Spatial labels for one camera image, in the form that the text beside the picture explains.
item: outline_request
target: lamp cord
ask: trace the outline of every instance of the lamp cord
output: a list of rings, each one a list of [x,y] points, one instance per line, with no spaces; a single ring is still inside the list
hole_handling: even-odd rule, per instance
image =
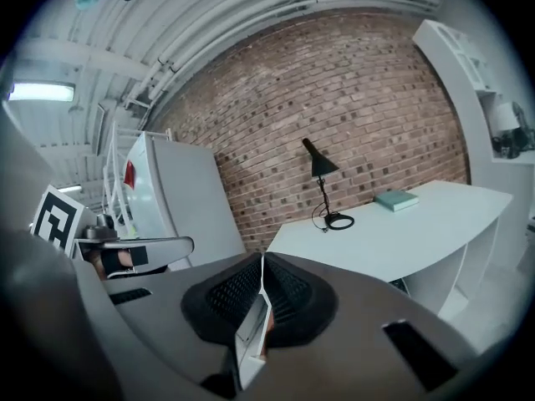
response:
[[[326,226],[326,227],[320,227],[316,224],[316,222],[314,221],[314,214],[316,212],[316,210],[320,207],[320,206],[324,206],[324,208],[319,212],[318,214],[318,217],[322,217],[322,213],[327,211],[327,214],[329,214],[329,198],[327,197],[327,194],[325,193],[325,189],[324,189],[324,184],[325,184],[325,180],[323,178],[321,178],[321,176],[318,177],[318,179],[316,180],[316,182],[318,183],[319,185],[319,188],[321,189],[321,192],[323,193],[324,195],[324,201],[322,203],[320,203],[318,206],[316,206],[313,211],[312,211],[312,215],[311,215],[311,220],[312,220],[312,223],[318,228],[320,229],[323,233],[327,233],[327,231],[329,230],[329,228]]]

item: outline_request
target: gray surface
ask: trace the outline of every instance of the gray surface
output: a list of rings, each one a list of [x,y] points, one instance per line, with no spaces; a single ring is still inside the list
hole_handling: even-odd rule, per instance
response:
[[[114,368],[124,399],[128,401],[219,399],[177,373],[145,344],[145,339],[129,327],[112,304],[91,264],[86,261],[73,261],[73,264],[92,328]],[[144,278],[136,277],[122,281],[134,286],[132,282]]]
[[[463,368],[470,345],[437,316],[373,277],[279,255],[329,282],[339,296],[330,326],[305,347],[270,349],[267,363],[239,399],[414,399],[425,394],[381,326],[406,319]]]
[[[7,331],[5,348],[14,348],[9,345],[10,340],[15,346],[24,340],[27,345],[19,346],[23,356],[18,362],[31,361],[28,369],[41,363],[41,354],[51,366],[48,376],[56,371],[58,378],[68,377],[86,391],[94,391],[95,398],[117,399],[120,386],[94,335],[73,262],[51,243],[27,232],[0,231],[0,242],[0,295],[26,338],[11,339]],[[30,346],[36,349],[35,353],[28,349]]]
[[[26,231],[41,195],[53,176],[52,168],[32,147],[0,105],[0,225]]]
[[[227,348],[204,343],[182,315],[181,300],[189,287],[216,275],[248,255],[179,272],[105,281],[109,294],[143,287],[151,296],[117,305],[132,332],[162,361],[192,382],[219,373]]]

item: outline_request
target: black cable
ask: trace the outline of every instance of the black cable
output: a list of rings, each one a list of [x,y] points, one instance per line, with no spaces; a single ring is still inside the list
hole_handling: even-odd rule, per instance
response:
[[[318,229],[320,229],[323,233],[327,233],[327,230],[329,229],[328,227],[320,227],[316,224],[316,221],[314,221],[314,212],[316,212],[316,210],[321,206],[323,205],[324,208],[319,212],[318,214],[318,217],[321,217],[321,213],[326,211],[327,210],[327,206],[325,205],[325,202],[322,202],[320,203],[318,206],[316,206],[313,211],[312,211],[312,215],[311,215],[311,220],[312,220],[312,224],[314,224]]]
[[[327,196],[327,193],[325,192],[325,180],[323,178],[321,178],[321,175],[319,175],[318,179],[316,180],[316,182],[318,183],[319,189],[321,190],[321,193],[324,196],[325,208],[327,208],[327,214],[329,214],[330,213],[330,209],[329,209],[330,203],[329,203],[329,197]]]

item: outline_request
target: white desk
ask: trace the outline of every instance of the white desk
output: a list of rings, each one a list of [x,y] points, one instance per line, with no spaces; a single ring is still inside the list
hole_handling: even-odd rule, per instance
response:
[[[498,217],[512,197],[445,181],[411,192],[420,203],[396,213],[375,203],[344,211],[355,219],[344,231],[323,233],[311,220],[285,224],[268,250],[387,282],[404,277],[415,300],[436,313],[456,313],[446,299],[459,300],[460,307],[462,298],[467,302],[475,293],[492,253]]]

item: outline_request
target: floor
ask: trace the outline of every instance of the floor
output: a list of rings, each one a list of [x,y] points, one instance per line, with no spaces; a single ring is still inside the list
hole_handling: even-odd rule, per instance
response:
[[[535,278],[535,246],[530,246],[517,269],[492,263],[480,291],[450,324],[482,353],[512,335],[532,298]]]

